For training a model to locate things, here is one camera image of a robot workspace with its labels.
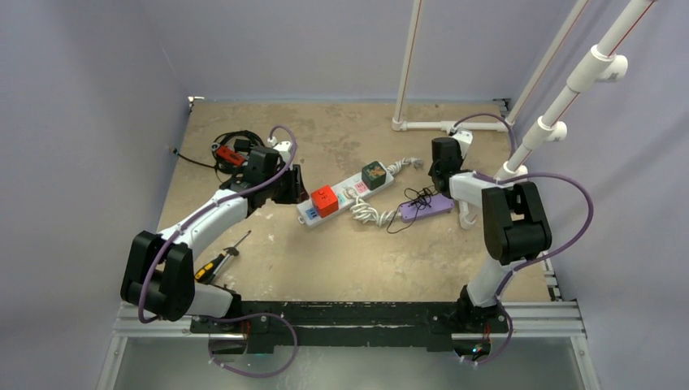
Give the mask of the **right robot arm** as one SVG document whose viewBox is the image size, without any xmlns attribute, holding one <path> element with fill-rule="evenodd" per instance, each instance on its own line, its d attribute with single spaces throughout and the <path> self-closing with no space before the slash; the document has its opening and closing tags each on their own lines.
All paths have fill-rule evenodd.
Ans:
<svg viewBox="0 0 689 390">
<path fill-rule="evenodd" d="M 499 298 L 517 268 L 549 249 L 552 232 L 535 183 L 498 184 L 464 170 L 460 142 L 443 136 L 431 140 L 428 175 L 448 199 L 479 208 L 487 260 L 462 288 L 450 317 L 468 330 L 496 314 Z"/>
</svg>

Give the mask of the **white power strip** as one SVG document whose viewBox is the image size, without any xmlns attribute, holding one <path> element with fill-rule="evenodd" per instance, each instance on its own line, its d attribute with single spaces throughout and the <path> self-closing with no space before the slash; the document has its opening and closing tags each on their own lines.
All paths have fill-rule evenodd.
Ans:
<svg viewBox="0 0 689 390">
<path fill-rule="evenodd" d="M 361 171 L 359 171 L 358 173 L 351 175 L 347 179 L 344 179 L 336 184 L 330 185 L 335 191 L 340 201 L 340 208 L 337 212 L 327 216 L 325 219 L 321 219 L 317 215 L 310 197 L 308 200 L 297 204 L 297 219 L 301 224 L 305 225 L 306 227 L 315 228 L 318 225 L 333 219 L 337 215 L 342 214 L 345 211 L 349 211 L 353 206 L 356 205 L 356 200 L 365 201 L 369 197 L 372 197 L 373 195 L 380 193 L 384 189 L 390 187 L 393 182 L 394 177 L 390 172 L 388 172 L 387 179 L 384 185 L 373 191 L 370 191 L 364 185 L 361 177 Z"/>
</svg>

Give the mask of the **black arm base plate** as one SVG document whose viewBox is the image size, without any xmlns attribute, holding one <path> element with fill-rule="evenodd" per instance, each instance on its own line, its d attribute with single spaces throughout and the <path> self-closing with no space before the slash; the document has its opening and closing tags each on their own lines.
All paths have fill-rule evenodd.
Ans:
<svg viewBox="0 0 689 390">
<path fill-rule="evenodd" d="M 496 308 L 462 309 L 454 301 L 246 301 L 246 319 L 194 319 L 190 331 L 236 339 L 247 353 L 278 346 L 424 348 L 483 355 L 509 325 Z"/>
</svg>

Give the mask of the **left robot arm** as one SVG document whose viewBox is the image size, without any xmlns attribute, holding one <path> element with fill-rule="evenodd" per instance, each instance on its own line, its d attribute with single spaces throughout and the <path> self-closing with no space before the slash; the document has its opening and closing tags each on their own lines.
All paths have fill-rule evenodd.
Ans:
<svg viewBox="0 0 689 390">
<path fill-rule="evenodd" d="M 240 295 L 197 281 L 193 264 L 267 201 L 293 205 L 306 199 L 301 168 L 293 163 L 296 149 L 292 141 L 253 147 L 238 178 L 221 184 L 191 215 L 160 232 L 142 231 L 134 237 L 119 295 L 138 308 L 142 323 L 196 315 L 210 317 L 221 332 L 241 325 Z"/>
</svg>

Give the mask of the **red cube socket adapter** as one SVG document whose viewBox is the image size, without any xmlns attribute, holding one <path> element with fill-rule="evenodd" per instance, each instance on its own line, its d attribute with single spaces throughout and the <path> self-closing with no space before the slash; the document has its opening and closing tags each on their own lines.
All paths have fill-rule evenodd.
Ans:
<svg viewBox="0 0 689 390">
<path fill-rule="evenodd" d="M 339 198 L 330 185 L 325 185 L 313 191 L 310 195 L 313 207 L 321 219 L 339 210 Z"/>
</svg>

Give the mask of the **green cube socket adapter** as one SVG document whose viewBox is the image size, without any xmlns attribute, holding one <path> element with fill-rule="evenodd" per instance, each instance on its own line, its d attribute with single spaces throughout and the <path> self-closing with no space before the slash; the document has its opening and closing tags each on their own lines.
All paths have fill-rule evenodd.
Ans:
<svg viewBox="0 0 689 390">
<path fill-rule="evenodd" d="M 361 177 L 364 185 L 373 191 L 384 185 L 388 171 L 377 161 L 370 162 L 361 169 Z"/>
</svg>

